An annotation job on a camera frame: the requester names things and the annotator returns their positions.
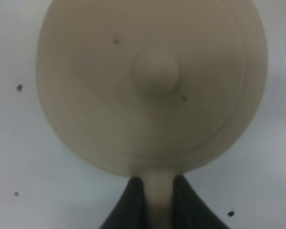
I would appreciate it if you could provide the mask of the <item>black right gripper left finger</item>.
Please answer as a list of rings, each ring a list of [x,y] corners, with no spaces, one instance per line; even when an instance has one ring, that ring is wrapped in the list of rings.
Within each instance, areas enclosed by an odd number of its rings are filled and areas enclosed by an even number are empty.
[[[148,227],[143,181],[129,179],[118,203],[111,211],[102,229],[146,229]]]

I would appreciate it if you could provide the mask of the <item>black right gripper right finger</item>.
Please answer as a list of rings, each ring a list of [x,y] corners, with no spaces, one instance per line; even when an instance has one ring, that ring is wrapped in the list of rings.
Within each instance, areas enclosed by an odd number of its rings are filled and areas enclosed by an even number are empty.
[[[184,175],[173,178],[168,223],[170,229],[228,228],[202,201]]]

